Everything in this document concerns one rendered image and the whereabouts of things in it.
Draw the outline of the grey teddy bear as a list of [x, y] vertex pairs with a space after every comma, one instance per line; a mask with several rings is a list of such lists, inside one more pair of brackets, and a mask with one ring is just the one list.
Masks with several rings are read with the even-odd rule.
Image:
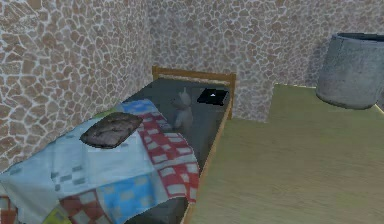
[[179, 99], [174, 98], [171, 105], [176, 108], [173, 129], [187, 134], [193, 123], [192, 100], [186, 90], [178, 93]]

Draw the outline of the wooden bed with dark mattress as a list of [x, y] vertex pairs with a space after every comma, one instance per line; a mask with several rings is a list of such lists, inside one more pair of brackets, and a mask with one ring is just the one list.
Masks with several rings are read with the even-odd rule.
[[[233, 74], [224, 75], [158, 66], [153, 67], [152, 74], [153, 82], [122, 103], [148, 99], [157, 107], [166, 118], [170, 132], [181, 134], [192, 147], [199, 165], [200, 182], [207, 160], [212, 155], [220, 132], [231, 115], [236, 77]], [[224, 105], [198, 103], [197, 99], [205, 89], [226, 90]], [[171, 101], [174, 98], [179, 99], [178, 93], [183, 90], [187, 91], [192, 100], [193, 123], [187, 134], [173, 129], [176, 108], [171, 105]], [[120, 104], [91, 119], [99, 122], [107, 115], [118, 112], [117, 108]], [[184, 197], [172, 198], [130, 218], [125, 224], [187, 224], [187, 217], [195, 202], [196, 200], [190, 202]]]

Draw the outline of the black laptop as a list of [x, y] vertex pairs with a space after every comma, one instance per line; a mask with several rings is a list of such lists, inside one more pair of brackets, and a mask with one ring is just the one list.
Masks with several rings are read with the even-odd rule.
[[226, 95], [226, 90], [205, 89], [198, 97], [197, 102], [223, 106]]

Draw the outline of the checked patchwork blanket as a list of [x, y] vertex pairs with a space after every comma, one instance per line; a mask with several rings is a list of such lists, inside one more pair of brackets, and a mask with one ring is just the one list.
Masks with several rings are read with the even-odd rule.
[[0, 224], [125, 224], [172, 198], [194, 202], [199, 165], [183, 136], [148, 99], [117, 110], [142, 122], [116, 147], [81, 141], [90, 119], [0, 174]]

